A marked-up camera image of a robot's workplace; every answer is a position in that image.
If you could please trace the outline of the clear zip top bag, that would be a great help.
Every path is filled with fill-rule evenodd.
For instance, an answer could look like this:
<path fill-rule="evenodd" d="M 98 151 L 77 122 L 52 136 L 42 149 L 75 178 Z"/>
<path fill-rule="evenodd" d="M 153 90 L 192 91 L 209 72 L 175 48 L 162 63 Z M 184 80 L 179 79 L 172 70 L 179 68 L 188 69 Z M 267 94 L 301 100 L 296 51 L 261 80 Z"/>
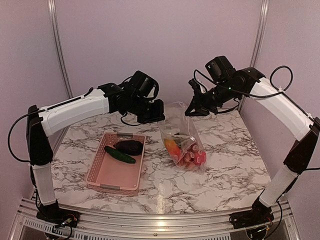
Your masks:
<path fill-rule="evenodd" d="M 164 106 L 165 119 L 157 123 L 162 142 L 174 164 L 183 170 L 204 172 L 207 154 L 183 102 Z"/>

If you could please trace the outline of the red orange toy mango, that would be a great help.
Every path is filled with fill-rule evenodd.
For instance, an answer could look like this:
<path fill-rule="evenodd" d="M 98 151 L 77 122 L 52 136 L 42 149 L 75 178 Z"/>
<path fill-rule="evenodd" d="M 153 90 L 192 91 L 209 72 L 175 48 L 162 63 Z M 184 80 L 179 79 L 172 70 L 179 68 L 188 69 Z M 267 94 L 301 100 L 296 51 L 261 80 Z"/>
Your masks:
<path fill-rule="evenodd" d="M 176 156 L 176 157 L 180 156 L 181 150 L 173 139 L 165 138 L 164 139 L 164 146 L 171 156 Z"/>

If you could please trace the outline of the red lychee fruit bunch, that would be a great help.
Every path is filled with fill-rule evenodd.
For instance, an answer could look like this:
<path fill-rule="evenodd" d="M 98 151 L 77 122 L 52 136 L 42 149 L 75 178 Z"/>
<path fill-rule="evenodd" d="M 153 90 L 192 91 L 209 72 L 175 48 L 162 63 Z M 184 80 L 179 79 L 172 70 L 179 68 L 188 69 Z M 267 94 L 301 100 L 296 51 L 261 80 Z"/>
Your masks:
<path fill-rule="evenodd" d="M 192 148 L 189 148 L 181 157 L 181 159 L 177 162 L 179 167 L 188 168 L 194 164 L 195 153 Z"/>

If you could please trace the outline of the green toy cucumber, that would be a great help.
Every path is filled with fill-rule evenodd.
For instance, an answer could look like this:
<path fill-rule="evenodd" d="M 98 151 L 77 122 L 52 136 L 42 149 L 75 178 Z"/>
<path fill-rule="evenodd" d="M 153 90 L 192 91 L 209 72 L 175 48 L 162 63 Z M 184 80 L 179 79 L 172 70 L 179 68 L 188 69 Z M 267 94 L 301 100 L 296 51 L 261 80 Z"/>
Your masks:
<path fill-rule="evenodd" d="M 108 153 L 111 157 L 113 157 L 114 159 L 118 160 L 118 161 L 121 161 L 121 162 L 124 162 L 124 163 L 127 163 L 127 164 L 135 164 L 136 163 L 136 160 L 125 154 L 125 153 L 122 153 L 121 151 L 115 149 L 115 148 L 112 148 L 110 146 L 105 146 L 104 147 L 104 150 L 106 153 Z"/>

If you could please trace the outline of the pink perforated plastic basket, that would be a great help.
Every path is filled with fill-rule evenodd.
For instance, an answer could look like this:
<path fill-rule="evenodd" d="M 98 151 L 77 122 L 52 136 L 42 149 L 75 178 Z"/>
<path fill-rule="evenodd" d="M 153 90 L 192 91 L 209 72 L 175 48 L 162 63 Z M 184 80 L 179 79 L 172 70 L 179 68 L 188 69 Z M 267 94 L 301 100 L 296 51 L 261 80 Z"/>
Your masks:
<path fill-rule="evenodd" d="M 113 147 L 117 142 L 125 140 L 135 140 L 146 145 L 146 136 L 143 134 L 105 132 L 85 178 L 89 188 L 128 196 L 138 194 L 144 153 L 133 157 L 135 163 L 126 163 L 105 151 L 106 146 Z"/>

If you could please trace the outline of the green toy avocado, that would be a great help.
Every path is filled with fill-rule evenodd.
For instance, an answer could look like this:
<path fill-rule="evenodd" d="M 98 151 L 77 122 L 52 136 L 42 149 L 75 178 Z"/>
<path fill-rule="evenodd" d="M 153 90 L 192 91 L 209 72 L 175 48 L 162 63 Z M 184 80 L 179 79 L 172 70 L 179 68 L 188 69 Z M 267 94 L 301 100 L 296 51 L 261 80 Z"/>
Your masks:
<path fill-rule="evenodd" d="M 188 135 L 183 135 L 180 133 L 174 134 L 172 138 L 174 142 L 180 147 L 184 144 L 185 141 L 190 140 L 190 137 Z"/>

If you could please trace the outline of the red toy tomato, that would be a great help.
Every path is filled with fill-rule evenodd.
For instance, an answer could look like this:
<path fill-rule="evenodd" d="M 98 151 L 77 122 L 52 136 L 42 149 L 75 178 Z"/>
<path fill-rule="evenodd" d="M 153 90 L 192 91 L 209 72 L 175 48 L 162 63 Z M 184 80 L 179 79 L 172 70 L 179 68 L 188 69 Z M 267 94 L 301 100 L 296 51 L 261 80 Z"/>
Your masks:
<path fill-rule="evenodd" d="M 202 150 L 199 150 L 197 152 L 194 152 L 194 164 L 196 166 L 200 166 L 202 164 L 205 164 L 207 160 L 206 153 Z"/>

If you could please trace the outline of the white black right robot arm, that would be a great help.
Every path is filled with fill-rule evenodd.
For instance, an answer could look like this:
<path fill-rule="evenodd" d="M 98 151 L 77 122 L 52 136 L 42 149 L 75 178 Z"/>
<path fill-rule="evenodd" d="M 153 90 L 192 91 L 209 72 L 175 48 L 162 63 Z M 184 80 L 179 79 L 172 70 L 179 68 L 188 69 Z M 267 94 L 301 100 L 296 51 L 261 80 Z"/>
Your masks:
<path fill-rule="evenodd" d="M 308 170 L 320 134 L 320 119 L 306 113 L 271 79 L 254 67 L 236 70 L 226 56 L 217 56 L 205 68 L 207 80 L 214 84 L 206 89 L 196 77 L 189 80 L 194 96 L 185 115 L 218 114 L 218 108 L 231 99 L 252 98 L 273 114 L 293 135 L 295 142 L 270 184 L 252 204 L 247 219 L 258 224 L 271 211 L 271 206 Z"/>

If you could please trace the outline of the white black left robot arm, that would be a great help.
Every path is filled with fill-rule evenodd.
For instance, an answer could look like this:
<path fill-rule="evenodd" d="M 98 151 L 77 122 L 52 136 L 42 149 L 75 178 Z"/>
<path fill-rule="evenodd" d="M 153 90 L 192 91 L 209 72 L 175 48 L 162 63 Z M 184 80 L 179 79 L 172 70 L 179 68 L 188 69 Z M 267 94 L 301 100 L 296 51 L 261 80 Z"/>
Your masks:
<path fill-rule="evenodd" d="M 118 112 L 121 116 L 136 116 L 136 125 L 145 125 L 164 120 L 164 102 L 157 98 L 158 82 L 136 71 L 122 83 L 106 83 L 90 88 L 87 93 L 38 108 L 29 107 L 27 114 L 13 124 L 26 119 L 26 141 L 30 165 L 30 177 L 40 200 L 38 213 L 53 223 L 66 215 L 59 207 L 53 186 L 51 163 L 54 158 L 49 136 L 75 123 L 99 115 Z"/>

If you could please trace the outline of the dark purple toy eggplant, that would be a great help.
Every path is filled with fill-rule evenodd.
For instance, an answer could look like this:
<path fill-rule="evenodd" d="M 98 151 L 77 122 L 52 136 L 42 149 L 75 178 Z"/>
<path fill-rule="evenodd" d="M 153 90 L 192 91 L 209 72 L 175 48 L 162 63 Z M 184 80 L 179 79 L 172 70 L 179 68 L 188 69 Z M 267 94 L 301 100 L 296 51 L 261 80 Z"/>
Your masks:
<path fill-rule="evenodd" d="M 113 147 L 130 156 L 138 156 L 143 152 L 144 144 L 137 140 L 118 141 Z"/>

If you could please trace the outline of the left aluminium corner post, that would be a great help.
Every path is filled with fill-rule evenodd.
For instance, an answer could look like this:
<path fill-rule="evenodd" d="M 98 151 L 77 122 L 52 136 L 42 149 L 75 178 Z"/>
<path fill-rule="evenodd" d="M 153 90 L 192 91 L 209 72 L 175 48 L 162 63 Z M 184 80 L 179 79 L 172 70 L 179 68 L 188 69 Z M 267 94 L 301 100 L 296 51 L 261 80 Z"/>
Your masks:
<path fill-rule="evenodd" d="M 66 63 L 63 55 L 63 48 L 62 48 L 62 43 L 61 43 L 61 38 L 60 38 L 60 32 L 59 32 L 59 25 L 58 25 L 58 15 L 57 15 L 57 9 L 56 9 L 56 1 L 55 0 L 48 0 L 48 11 L 50 15 L 50 21 L 51 21 L 51 27 L 52 27 L 52 32 L 53 32 L 53 39 L 54 39 L 54 44 L 55 44 L 55 49 L 56 49 L 56 54 L 57 54 L 57 60 L 58 60 L 58 65 L 61 71 L 61 76 L 62 76 L 62 81 L 63 85 L 67 94 L 67 97 L 69 99 L 73 98 L 73 91 L 71 88 L 69 76 L 68 76 L 68 71 L 66 68 Z"/>

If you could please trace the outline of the aluminium corner post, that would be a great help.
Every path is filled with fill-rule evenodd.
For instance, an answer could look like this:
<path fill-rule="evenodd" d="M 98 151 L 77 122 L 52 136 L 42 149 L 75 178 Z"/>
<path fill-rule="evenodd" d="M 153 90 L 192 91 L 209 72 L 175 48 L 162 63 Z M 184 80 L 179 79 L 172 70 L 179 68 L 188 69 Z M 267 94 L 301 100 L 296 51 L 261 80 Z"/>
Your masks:
<path fill-rule="evenodd" d="M 56 54 L 57 54 L 57 60 L 58 60 L 58 65 L 61 71 L 61 76 L 62 76 L 62 81 L 63 85 L 67 94 L 67 97 L 69 99 L 73 98 L 73 91 L 71 88 L 69 76 L 68 76 L 68 71 L 66 68 L 66 63 L 63 55 L 63 48 L 62 48 L 62 43 L 61 43 L 61 38 L 60 38 L 60 32 L 59 32 L 59 25 L 58 25 L 58 15 L 57 15 L 57 9 L 56 9 L 56 1 L 55 0 L 48 0 L 48 11 L 50 15 L 50 21 L 51 21 L 51 27 L 52 27 L 52 32 L 53 32 L 53 39 L 54 39 L 54 44 L 55 44 L 55 49 L 56 49 Z"/>
<path fill-rule="evenodd" d="M 263 42 L 267 30 L 268 14 L 270 11 L 270 0 L 251 0 L 253 9 L 250 12 L 249 24 L 249 54 L 246 58 L 246 67 L 257 67 L 258 59 L 263 48 Z"/>

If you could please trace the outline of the right aluminium corner post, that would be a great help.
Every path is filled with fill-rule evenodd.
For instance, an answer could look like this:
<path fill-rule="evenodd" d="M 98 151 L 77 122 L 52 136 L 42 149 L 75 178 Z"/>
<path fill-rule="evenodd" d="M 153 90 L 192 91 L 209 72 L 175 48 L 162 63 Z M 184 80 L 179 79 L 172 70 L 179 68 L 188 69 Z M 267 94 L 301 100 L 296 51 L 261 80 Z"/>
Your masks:
<path fill-rule="evenodd" d="M 249 24 L 249 54 L 246 58 L 246 67 L 257 67 L 258 59 L 263 48 L 263 42 L 267 30 L 268 14 L 270 11 L 270 0 L 251 0 L 253 9 L 250 12 Z"/>

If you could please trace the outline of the aluminium front frame rail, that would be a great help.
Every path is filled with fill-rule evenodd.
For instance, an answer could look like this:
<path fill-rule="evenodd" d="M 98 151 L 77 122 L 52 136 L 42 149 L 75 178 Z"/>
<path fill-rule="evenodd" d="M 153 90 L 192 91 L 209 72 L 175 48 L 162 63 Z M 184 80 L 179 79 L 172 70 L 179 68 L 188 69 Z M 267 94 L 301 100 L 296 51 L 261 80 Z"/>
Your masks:
<path fill-rule="evenodd" d="M 67 238 L 73 240 L 248 240 L 254 232 L 270 240 L 299 240 L 301 237 L 287 201 L 274 205 L 272 223 L 234 229 L 230 215 L 234 210 L 206 213 L 148 214 L 112 212 L 70 205 L 62 208 L 79 212 L 77 227 L 54 228 L 37 219 L 33 199 L 24 198 L 15 216 L 8 239 L 34 240 Z"/>

